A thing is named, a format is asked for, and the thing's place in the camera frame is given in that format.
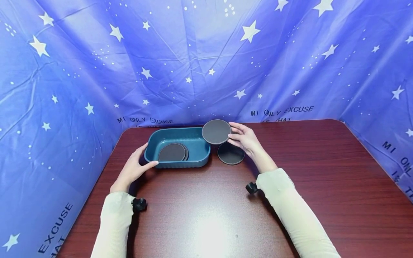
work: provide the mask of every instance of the left hand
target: left hand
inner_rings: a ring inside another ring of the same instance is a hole
[[[133,181],[137,180],[146,170],[158,165],[158,161],[151,161],[144,166],[139,164],[139,158],[147,146],[148,143],[145,143],[132,153],[115,183],[110,187],[110,193],[128,192]]]

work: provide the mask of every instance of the tray rim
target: tray rim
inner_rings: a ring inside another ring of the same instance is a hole
[[[158,130],[154,131],[154,132],[151,134],[151,136],[150,136],[149,139],[148,139],[148,144],[149,144],[150,140],[152,139],[152,136],[153,136],[156,132],[163,131],[163,130],[175,130],[175,129],[184,129],[184,130],[186,130],[186,129],[194,129],[194,128],[201,128],[201,130],[202,130],[202,127],[200,127],[200,126],[197,126],[197,127],[175,127],[175,128],[158,129]],[[204,161],[204,160],[207,159],[207,158],[209,157],[209,155],[211,154],[211,145],[210,145],[209,142],[207,142],[207,141],[204,139],[204,137],[202,137],[202,139],[208,144],[208,153],[206,154],[206,156],[205,156],[203,159],[200,159],[200,160],[191,160],[191,161],[158,161],[159,164],[166,164],[166,163],[167,163],[167,164],[176,164],[176,163],[198,163],[198,162]],[[149,160],[149,159],[147,158],[147,156],[146,156],[146,151],[147,151],[147,148],[145,149],[145,152],[144,152],[144,158],[145,158],[145,160],[146,160],[147,162],[151,162],[151,160]]]

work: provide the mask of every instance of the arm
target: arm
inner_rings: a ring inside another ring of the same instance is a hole
[[[132,221],[132,201],[134,200],[134,197],[128,194],[129,187],[146,170],[158,164],[157,161],[151,161],[144,166],[139,165],[139,157],[146,146],[147,143],[132,153],[110,188],[109,195],[106,196],[91,258],[126,257],[126,243]]]
[[[256,184],[270,202],[302,258],[339,258],[316,215],[296,191],[293,182],[265,152],[252,129],[230,123],[231,144],[242,148],[256,164]]]

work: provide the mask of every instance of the hand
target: hand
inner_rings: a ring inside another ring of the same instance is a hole
[[[255,136],[254,131],[242,124],[230,122],[231,130],[234,133],[228,135],[228,142],[244,150],[244,152],[254,161],[260,173],[273,171],[277,165],[268,153],[261,146]]]
[[[146,170],[158,165],[158,161],[151,161],[144,166],[139,164],[139,158],[147,146],[148,143],[145,143],[132,153],[115,183],[110,187],[110,193],[128,192],[133,181],[137,180]]]

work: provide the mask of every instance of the black clamp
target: black clamp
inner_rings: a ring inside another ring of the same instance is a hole
[[[258,192],[258,187],[257,184],[250,182],[249,184],[247,184],[247,186],[245,187],[245,189],[247,189],[247,191],[249,192],[249,194],[255,194],[256,192]]]
[[[146,210],[147,206],[148,204],[146,203],[146,200],[144,198],[140,198],[140,199],[135,198],[132,201],[132,207],[135,212],[144,211]]]

